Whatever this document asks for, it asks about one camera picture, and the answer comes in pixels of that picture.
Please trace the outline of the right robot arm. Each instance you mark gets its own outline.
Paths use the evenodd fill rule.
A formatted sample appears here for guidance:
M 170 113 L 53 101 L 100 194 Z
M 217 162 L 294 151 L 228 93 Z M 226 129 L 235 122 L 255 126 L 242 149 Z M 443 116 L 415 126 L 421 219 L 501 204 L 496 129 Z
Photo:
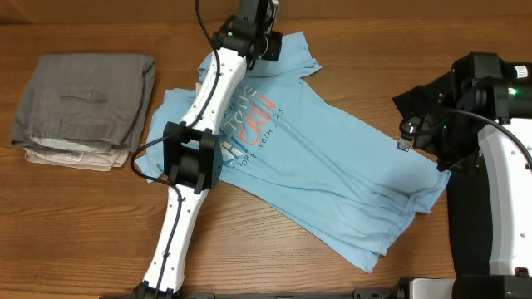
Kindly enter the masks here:
M 400 150 L 433 154 L 450 171 L 456 277 L 403 277 L 356 298 L 531 298 L 531 66 L 472 52 L 396 96 Z

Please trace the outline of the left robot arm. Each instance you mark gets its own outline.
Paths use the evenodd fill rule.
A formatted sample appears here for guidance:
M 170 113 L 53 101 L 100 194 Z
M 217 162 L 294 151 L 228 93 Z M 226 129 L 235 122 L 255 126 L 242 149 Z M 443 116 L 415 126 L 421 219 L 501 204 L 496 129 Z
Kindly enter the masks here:
M 242 1 L 239 13 L 207 36 L 211 62 L 192 106 L 179 123 L 167 123 L 163 135 L 150 142 L 163 147 L 165 178 L 161 183 L 168 188 L 168 200 L 154 257 L 132 293 L 134 298 L 179 295 L 195 221 L 222 170 L 219 128 L 223 113 L 257 60 L 279 59 L 283 35 L 273 30 L 278 7 L 274 0 Z

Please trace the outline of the light blue printed t-shirt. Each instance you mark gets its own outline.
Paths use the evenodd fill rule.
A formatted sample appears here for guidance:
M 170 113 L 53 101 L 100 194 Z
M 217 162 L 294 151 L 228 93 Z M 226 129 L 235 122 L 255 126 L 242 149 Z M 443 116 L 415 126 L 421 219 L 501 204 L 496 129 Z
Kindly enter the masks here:
M 370 272 L 416 214 L 431 211 L 450 175 L 327 104 L 306 82 L 319 68 L 297 32 L 277 61 L 245 75 L 221 122 L 221 179 Z

